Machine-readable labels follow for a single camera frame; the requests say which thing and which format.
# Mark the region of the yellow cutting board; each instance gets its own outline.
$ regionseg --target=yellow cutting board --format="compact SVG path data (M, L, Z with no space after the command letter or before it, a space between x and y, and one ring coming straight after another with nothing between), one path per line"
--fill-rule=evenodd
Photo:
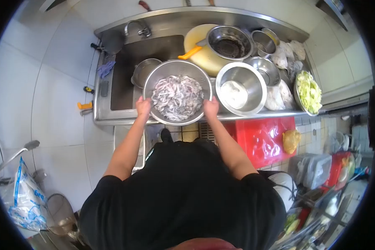
M196 43L205 39L208 31L217 26L216 24L202 24L192 28L185 36L185 53L196 46ZM215 54L208 45L204 46L199 52L195 53L189 60L201 67L209 76L217 76L222 67L233 60L222 58Z

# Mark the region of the faucet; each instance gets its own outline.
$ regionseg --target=faucet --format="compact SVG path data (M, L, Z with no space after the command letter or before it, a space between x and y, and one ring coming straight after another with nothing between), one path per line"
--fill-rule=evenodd
M131 21L128 21L125 24L125 28L124 28L125 36L129 35L128 26L131 23L136 23L139 26L139 30L138 30L138 35L139 36L141 36L141 35L144 35L145 37L151 36L151 30L150 30L150 28L147 27L146 25L144 25L143 22L141 22L140 20L131 20Z

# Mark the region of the hand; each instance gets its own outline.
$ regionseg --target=hand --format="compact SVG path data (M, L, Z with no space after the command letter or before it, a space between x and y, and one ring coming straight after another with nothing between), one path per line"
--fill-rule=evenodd
M205 114L205 117L207 118L207 120L214 119L214 118L216 119L218 109L220 108L220 104L218 103L217 98L215 98L215 96L213 96L212 101L209 101L209 100L205 99L204 102L203 102L203 105L204 105L204 107L203 107L204 114Z
M143 117L145 121L149 119L151 109L151 98L146 98L143 100L143 97L140 96L136 102L136 110L138 112L138 117Z

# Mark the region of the black shirt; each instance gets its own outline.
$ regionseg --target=black shirt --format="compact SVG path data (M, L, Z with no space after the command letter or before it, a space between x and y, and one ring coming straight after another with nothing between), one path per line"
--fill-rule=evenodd
M196 143L163 145L128 179L105 176L85 201L79 226L93 249L166 249L217 237L244 250L268 249L285 207L270 180L237 180Z

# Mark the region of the yellow tool handle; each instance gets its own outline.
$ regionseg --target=yellow tool handle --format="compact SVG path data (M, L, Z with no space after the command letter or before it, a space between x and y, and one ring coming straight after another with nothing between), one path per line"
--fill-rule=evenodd
M86 103L86 104L78 103L78 108L79 109L86 109L86 108L92 108L92 107L93 107L93 103L92 102Z
M198 46L196 45L196 47L192 48L191 50L189 50L186 54L184 54L183 56L178 56L178 59L182 59L182 60L187 60L189 59L191 56L193 56L195 53L199 52L201 50L201 46Z

